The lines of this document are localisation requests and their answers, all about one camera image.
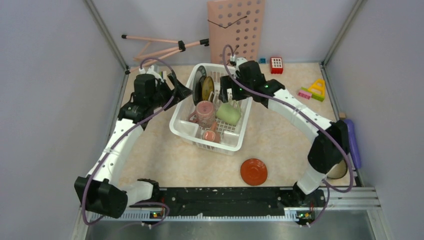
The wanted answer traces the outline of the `yellow patterned plate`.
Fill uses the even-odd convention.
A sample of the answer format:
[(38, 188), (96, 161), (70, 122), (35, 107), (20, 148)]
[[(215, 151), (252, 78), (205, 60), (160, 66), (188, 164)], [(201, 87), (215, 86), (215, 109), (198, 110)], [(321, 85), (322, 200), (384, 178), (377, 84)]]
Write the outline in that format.
[(215, 84), (211, 76), (206, 76), (201, 81), (201, 98), (203, 101), (208, 101), (210, 95), (215, 91)]

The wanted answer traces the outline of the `white plate green patterned rim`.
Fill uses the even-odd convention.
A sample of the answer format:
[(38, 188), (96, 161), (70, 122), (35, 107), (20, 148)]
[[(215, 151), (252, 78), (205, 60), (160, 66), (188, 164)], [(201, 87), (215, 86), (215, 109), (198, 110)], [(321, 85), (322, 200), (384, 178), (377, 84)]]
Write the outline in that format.
[(200, 65), (195, 72), (192, 86), (192, 99), (195, 106), (203, 100), (202, 81), (206, 78), (206, 76), (206, 68), (203, 65)]

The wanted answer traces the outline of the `light green mug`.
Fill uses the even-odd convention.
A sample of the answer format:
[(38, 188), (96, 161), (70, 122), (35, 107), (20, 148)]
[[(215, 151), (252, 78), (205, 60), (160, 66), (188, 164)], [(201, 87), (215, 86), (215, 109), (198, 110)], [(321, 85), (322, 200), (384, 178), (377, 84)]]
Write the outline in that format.
[(239, 103), (232, 100), (231, 102), (222, 103), (215, 115), (221, 121), (236, 126), (242, 117), (242, 110)]

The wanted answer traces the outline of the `pink patterned mug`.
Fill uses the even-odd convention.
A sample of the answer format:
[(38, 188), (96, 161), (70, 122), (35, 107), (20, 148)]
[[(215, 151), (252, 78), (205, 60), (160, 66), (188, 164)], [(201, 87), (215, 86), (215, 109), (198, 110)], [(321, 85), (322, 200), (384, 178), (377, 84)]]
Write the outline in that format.
[(200, 101), (194, 111), (188, 116), (187, 120), (191, 123), (196, 123), (202, 128), (210, 128), (215, 121), (216, 112), (215, 106), (211, 101)]

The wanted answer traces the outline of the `pink mug white interior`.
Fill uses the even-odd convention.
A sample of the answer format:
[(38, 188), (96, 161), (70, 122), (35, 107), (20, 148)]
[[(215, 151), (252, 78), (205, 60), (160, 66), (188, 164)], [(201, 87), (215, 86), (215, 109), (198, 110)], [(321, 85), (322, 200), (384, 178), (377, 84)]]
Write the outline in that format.
[(205, 130), (202, 139), (205, 141), (219, 144), (221, 142), (221, 135), (217, 131), (218, 124), (216, 121), (212, 123), (209, 129)]

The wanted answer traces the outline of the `orange saucer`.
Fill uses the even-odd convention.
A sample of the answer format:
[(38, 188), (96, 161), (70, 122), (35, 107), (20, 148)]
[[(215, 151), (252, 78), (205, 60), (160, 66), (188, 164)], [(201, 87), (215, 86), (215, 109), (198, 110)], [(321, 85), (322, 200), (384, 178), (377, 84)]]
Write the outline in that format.
[(257, 158), (245, 160), (240, 166), (242, 180), (250, 186), (262, 185), (268, 178), (268, 169), (263, 161)]

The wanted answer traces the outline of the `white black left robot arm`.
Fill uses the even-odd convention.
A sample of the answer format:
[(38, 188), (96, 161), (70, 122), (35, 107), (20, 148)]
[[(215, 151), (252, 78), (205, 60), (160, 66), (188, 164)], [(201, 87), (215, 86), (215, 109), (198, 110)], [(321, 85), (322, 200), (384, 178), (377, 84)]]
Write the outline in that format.
[(85, 177), (79, 176), (74, 188), (83, 213), (119, 218), (138, 202), (154, 207), (160, 202), (159, 184), (150, 179), (118, 187), (123, 167), (137, 139), (149, 121), (192, 94), (173, 69), (167, 76), (142, 69), (133, 82), (129, 101), (119, 110), (112, 135), (96, 165)]

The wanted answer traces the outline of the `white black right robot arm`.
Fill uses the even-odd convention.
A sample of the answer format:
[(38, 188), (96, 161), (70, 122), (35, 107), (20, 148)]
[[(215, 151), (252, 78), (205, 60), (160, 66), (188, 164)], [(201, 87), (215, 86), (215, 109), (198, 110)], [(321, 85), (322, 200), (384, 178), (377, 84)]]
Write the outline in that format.
[(227, 75), (221, 78), (219, 100), (241, 101), (251, 98), (268, 110), (274, 111), (299, 129), (311, 142), (307, 155), (308, 167), (294, 184), (293, 200), (307, 206), (314, 198), (313, 192), (327, 178), (329, 172), (350, 153), (348, 126), (343, 120), (331, 121), (298, 101), (276, 79), (266, 80), (259, 64), (254, 60), (231, 55), (224, 60)]

